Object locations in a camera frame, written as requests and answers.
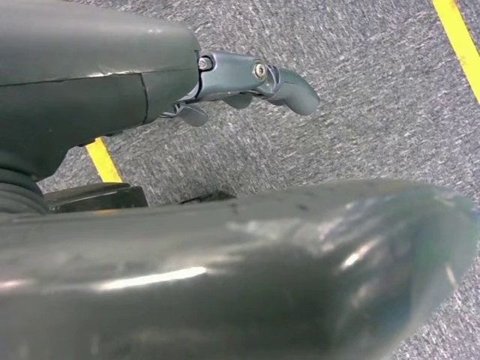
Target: yellow line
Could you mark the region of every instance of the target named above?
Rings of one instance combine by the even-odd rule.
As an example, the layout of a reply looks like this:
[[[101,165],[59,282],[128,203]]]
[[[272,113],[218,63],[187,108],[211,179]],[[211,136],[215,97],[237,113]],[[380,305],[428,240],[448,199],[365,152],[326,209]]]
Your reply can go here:
[[[480,55],[463,22],[460,11],[455,0],[432,2],[469,86],[480,103]]]
[[[105,144],[100,137],[95,142],[87,145],[87,151],[103,182],[122,182]]]

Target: gray carpet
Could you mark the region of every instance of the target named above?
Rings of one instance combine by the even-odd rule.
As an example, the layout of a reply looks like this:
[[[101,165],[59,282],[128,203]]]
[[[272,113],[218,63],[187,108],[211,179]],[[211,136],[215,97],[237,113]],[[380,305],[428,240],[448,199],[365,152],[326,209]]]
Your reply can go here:
[[[152,205],[379,176],[445,185],[480,204],[480,106],[428,0],[85,2],[186,23],[205,49],[296,69],[322,99],[309,118],[265,103],[210,104],[205,127],[157,121],[106,139],[123,178],[143,186]],[[459,5],[480,44],[480,3]],[[75,148],[42,186],[98,180]],[[480,359],[479,277],[477,262],[391,359]]]

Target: shiny gray surface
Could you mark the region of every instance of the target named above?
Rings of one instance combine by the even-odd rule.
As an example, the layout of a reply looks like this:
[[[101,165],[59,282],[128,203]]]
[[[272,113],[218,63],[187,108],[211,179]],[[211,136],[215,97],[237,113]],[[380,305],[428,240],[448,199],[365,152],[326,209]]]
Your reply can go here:
[[[472,261],[472,204],[348,181],[0,223],[0,358],[380,359]]]
[[[264,83],[264,79],[259,80],[254,76],[254,67],[260,62],[254,56],[220,51],[204,51],[201,55],[211,59],[214,68],[202,73],[202,89],[198,95],[200,101],[226,98],[229,93],[235,95],[248,92]]]
[[[192,70],[200,49],[181,24],[57,0],[0,0],[0,48],[2,86]]]
[[[140,74],[0,86],[0,169],[45,179],[72,147],[140,125],[147,109]]]
[[[269,67],[275,78],[273,89],[266,92],[272,104],[288,106],[300,115],[312,115],[321,104],[321,99],[306,79],[288,69]]]

